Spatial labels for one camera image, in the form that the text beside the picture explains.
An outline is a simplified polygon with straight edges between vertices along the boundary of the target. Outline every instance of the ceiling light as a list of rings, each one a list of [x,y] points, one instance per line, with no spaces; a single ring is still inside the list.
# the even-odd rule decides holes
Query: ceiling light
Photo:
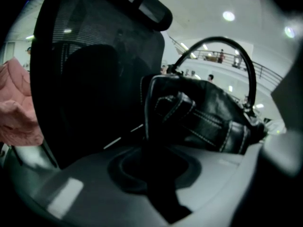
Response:
[[[33,39],[33,38],[34,38],[33,35],[26,37],[27,40],[31,40],[31,39]]]
[[[223,13],[223,18],[227,21],[234,21],[235,20],[235,15],[232,12],[224,12]]]
[[[289,38],[294,38],[294,30],[291,27],[285,27],[284,32]]]
[[[257,104],[256,107],[257,107],[257,108],[263,108],[264,105],[263,105],[263,104]]]
[[[185,44],[180,43],[180,45],[181,45],[184,49],[188,50],[188,47],[187,47]]]

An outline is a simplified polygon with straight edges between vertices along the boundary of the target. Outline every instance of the metal railing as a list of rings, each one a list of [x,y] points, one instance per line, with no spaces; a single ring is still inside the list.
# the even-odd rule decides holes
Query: metal railing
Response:
[[[172,39],[172,42],[175,45],[178,53],[183,54],[186,51],[186,49],[183,48],[173,38],[171,38],[171,39]],[[228,54],[228,53],[221,54],[221,52],[210,51],[210,50],[197,50],[197,51],[194,51],[193,54],[195,56],[191,56],[191,59],[194,59],[194,60],[201,59],[204,61],[212,61],[212,62],[220,63],[222,65],[232,66],[232,67],[237,68],[242,71],[247,71],[246,65],[239,55],[233,55],[233,54]],[[279,83],[283,79],[280,75],[278,75],[271,69],[268,69],[267,67],[262,66],[254,61],[252,63],[255,68],[256,78],[266,80],[269,83],[273,84],[275,87],[277,85],[279,85]]]

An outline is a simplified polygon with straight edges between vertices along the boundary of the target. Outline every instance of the pink jacket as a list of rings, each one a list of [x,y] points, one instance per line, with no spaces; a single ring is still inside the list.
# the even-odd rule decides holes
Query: pink jacket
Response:
[[[41,145],[42,141],[29,72],[14,57],[0,66],[0,142],[34,146]]]

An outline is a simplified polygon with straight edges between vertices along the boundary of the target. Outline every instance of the black leather handbag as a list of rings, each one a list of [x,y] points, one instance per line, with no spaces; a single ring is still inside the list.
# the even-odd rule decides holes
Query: black leather handbag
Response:
[[[193,45],[174,69],[199,45],[209,41],[231,44],[243,56],[250,80],[249,100],[244,109],[208,81],[177,75],[148,76],[141,83],[145,136],[147,140],[244,154],[250,144],[259,142],[266,134],[263,122],[252,110],[256,77],[245,50],[224,37],[208,38]]]

